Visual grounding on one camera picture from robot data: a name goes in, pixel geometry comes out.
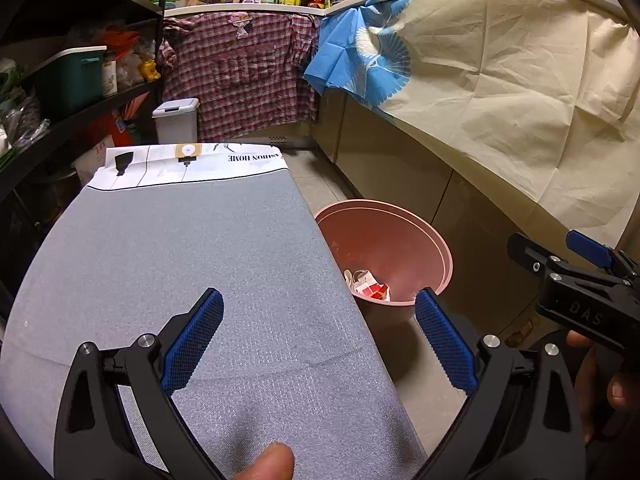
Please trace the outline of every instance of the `screw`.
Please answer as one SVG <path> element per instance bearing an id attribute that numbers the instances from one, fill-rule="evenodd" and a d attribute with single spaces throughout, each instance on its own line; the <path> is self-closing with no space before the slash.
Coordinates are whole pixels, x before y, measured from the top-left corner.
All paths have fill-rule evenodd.
<path id="1" fill-rule="evenodd" d="M 547 343 L 545 345 L 545 352 L 549 355 L 558 355 L 560 353 L 558 347 L 553 343 Z"/>
<path id="2" fill-rule="evenodd" d="M 500 340 L 493 334 L 488 334 L 482 338 L 482 342 L 489 348 L 497 348 L 500 346 Z"/>
<path id="3" fill-rule="evenodd" d="M 148 348 L 156 341 L 156 338 L 153 334 L 143 334 L 138 338 L 138 346 L 142 346 L 142 348 Z"/>
<path id="4" fill-rule="evenodd" d="M 89 355 L 93 350 L 94 350 L 93 343 L 82 343 L 79 348 L 80 353 L 84 355 Z"/>

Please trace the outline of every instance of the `green storage box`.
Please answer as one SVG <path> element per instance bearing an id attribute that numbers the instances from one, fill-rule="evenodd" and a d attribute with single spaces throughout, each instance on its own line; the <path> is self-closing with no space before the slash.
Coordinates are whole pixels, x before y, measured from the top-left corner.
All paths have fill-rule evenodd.
<path id="1" fill-rule="evenodd" d="M 35 86 L 42 118 L 59 121 L 102 99 L 102 58 L 106 46 L 68 48 L 23 78 Z"/>

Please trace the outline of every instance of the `trash bin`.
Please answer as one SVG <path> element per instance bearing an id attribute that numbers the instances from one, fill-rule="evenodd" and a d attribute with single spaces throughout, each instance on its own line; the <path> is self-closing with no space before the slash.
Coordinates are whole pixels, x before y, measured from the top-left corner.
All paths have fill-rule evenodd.
<path id="1" fill-rule="evenodd" d="M 316 213 L 340 271 L 369 269 L 386 283 L 392 301 L 353 293 L 371 332 L 409 319 L 415 295 L 425 286 L 436 294 L 449 284 L 453 259 L 438 232 L 401 207 L 375 200 L 345 200 Z"/>
<path id="2" fill-rule="evenodd" d="M 158 144 L 186 144 L 198 142 L 196 98 L 178 99 L 162 103 L 152 113 L 158 131 Z"/>

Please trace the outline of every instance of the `white paper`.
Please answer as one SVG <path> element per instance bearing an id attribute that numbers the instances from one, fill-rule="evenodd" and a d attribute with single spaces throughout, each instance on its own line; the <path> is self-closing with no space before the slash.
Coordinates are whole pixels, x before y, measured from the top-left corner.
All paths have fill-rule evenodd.
<path id="1" fill-rule="evenodd" d="M 118 168 L 116 157 L 133 153 L 131 163 Z M 286 170 L 280 150 L 263 144 L 159 144 L 107 150 L 89 186 L 101 190 L 180 184 L 239 178 Z"/>

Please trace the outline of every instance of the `cloth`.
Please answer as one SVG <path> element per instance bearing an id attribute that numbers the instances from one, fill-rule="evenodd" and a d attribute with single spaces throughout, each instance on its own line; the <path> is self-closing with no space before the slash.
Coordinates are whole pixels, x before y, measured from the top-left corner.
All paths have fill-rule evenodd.
<path id="1" fill-rule="evenodd" d="M 369 0 L 305 78 L 343 88 L 562 256 L 615 246 L 640 190 L 640 41 L 581 0 Z"/>
<path id="2" fill-rule="evenodd" d="M 227 478 L 272 440 L 292 447 L 298 480 L 412 478 L 424 450 L 288 170 L 91 185 L 34 258 L 0 354 L 0 402 L 45 468 L 78 345 L 128 346 L 214 286 L 223 322 L 173 400 Z M 161 466 L 121 391 L 145 459 Z"/>
<path id="3" fill-rule="evenodd" d="M 318 18 L 205 12 L 164 23 L 162 98 L 200 100 L 198 140 L 316 120 L 319 96 L 302 73 L 318 46 Z"/>

